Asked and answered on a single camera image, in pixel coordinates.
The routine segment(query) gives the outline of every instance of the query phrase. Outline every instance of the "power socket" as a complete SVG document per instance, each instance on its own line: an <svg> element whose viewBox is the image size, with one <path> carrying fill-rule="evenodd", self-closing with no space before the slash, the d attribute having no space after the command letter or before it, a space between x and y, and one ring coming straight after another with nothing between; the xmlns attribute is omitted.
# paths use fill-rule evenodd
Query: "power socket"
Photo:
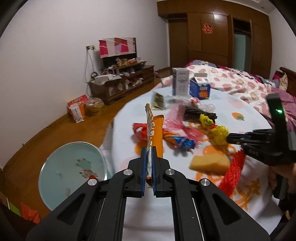
<svg viewBox="0 0 296 241"><path fill-rule="evenodd" d="M86 47L86 50L95 50L96 47L94 45L89 45Z"/></svg>

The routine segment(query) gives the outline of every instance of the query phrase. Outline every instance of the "white tablecloth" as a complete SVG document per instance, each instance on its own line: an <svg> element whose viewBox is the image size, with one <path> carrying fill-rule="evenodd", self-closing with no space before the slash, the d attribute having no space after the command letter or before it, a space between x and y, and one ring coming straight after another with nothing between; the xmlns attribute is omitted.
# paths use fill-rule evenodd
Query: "white tablecloth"
<svg viewBox="0 0 296 241"><path fill-rule="evenodd" d="M172 87L158 89L157 92L170 95ZM114 172L127 168L128 162L138 157L135 153L138 140L133 135L132 125L146 123L145 104L150 103L151 96L152 91L127 103L117 114L113 127L106 134L100 149L107 155L110 168L113 167ZM216 107L215 112L218 116L216 123L226 126L230 132L240 133L270 128L268 122L256 110L225 92L212 89L210 99L204 100L203 103L211 103ZM154 115L164 114L165 117L168 112L169 110L153 110ZM163 141L163 158L169 160L171 168L182 172L187 178L199 180L206 177L218 185L222 179L221 176L201 174L188 169L194 155L202 155L205 150L207 153L214 150L205 149L209 145L211 144L208 141L204 141L193 152L184 152L172 149ZM233 148L239 150L237 145L233 145ZM239 185L231 198L269 234L282 217L282 212L272 201L271 196L272 190L267 181L267 166L247 157ZM174 240L170 198L155 198L152 189L149 188L145 190L145 196L141 199L128 198L123 240Z"/></svg>

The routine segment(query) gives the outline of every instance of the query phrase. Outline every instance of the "metal bolt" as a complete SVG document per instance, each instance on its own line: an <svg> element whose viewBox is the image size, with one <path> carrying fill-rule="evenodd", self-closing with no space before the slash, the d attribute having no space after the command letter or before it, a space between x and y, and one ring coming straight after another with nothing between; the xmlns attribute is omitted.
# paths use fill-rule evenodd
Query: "metal bolt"
<svg viewBox="0 0 296 241"><path fill-rule="evenodd" d="M210 185L210 181L208 179L202 179L200 181L200 184L203 185L203 186L209 186Z"/></svg>
<svg viewBox="0 0 296 241"><path fill-rule="evenodd" d="M166 169L166 170L165 170L165 173L166 173L167 175L174 175L174 174L175 174L175 170L173 170L173 169Z"/></svg>
<svg viewBox="0 0 296 241"><path fill-rule="evenodd" d="M132 175L133 174L133 171L131 169L125 169L123 171L123 174L126 175L126 176L129 176L129 175Z"/></svg>
<svg viewBox="0 0 296 241"><path fill-rule="evenodd" d="M90 186L94 186L94 185L96 185L96 183L97 183L98 181L96 180L96 179L89 179L88 181L87 181L87 184L88 185L90 185Z"/></svg>

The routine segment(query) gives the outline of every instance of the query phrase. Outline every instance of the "ceiling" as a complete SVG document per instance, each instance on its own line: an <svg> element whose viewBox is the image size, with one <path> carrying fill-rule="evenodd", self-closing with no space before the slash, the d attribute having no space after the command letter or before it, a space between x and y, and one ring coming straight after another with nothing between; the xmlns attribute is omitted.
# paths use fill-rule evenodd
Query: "ceiling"
<svg viewBox="0 0 296 241"><path fill-rule="evenodd" d="M223 0L223 1L239 3L242 5L254 8L256 10L259 10L267 15L269 15L275 9L275 6L269 0L235 0L235 1Z"/></svg>

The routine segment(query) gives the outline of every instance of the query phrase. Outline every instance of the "sponge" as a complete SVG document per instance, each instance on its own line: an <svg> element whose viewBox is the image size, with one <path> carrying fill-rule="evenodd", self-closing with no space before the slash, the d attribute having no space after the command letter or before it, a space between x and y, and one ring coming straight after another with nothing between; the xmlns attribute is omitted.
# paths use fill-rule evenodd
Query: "sponge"
<svg viewBox="0 0 296 241"><path fill-rule="evenodd" d="M225 174L230 167L227 156L220 154L210 154L205 156L194 156L189 165L189 169L198 172L212 172L217 175Z"/></svg>

